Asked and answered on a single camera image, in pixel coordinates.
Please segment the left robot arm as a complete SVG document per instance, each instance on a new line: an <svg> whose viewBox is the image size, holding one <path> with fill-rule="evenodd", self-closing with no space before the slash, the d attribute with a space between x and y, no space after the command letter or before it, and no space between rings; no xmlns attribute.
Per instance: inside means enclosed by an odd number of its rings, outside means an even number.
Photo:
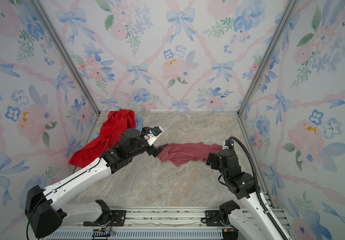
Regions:
<svg viewBox="0 0 345 240"><path fill-rule="evenodd" d="M147 153L156 158L165 146L156 148L154 143L163 132L162 127L144 127L141 131L127 129L118 143L86 167L45 188L38 185L31 188L24 211L28 219L27 230L32 230L34 236L41 239L71 224L111 225L115 217L103 200L79 205L69 205L68 201L95 182L118 172L138 155Z"/></svg>

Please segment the maroon ribbed cloth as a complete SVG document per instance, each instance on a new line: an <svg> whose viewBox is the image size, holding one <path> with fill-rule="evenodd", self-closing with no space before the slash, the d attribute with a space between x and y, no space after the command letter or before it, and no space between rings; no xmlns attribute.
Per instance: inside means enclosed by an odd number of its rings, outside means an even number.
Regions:
<svg viewBox="0 0 345 240"><path fill-rule="evenodd" d="M171 162L176 167L187 164L189 162L208 160L210 153L218 154L222 150L221 145L213 144L206 145L200 143L185 143L185 144L169 144L157 156L163 163Z"/></svg>

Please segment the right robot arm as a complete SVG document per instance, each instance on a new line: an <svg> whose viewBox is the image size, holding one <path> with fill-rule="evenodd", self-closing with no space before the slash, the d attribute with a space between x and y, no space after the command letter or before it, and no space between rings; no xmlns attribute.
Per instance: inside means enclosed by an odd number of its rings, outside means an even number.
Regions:
<svg viewBox="0 0 345 240"><path fill-rule="evenodd" d="M248 219L235 201L228 201L219 206L218 215L222 224L236 228L247 240L293 239L269 207L256 179L241 170L233 149L223 149L218 154L210 153L206 164L220 172L227 189L254 220L252 222Z"/></svg>

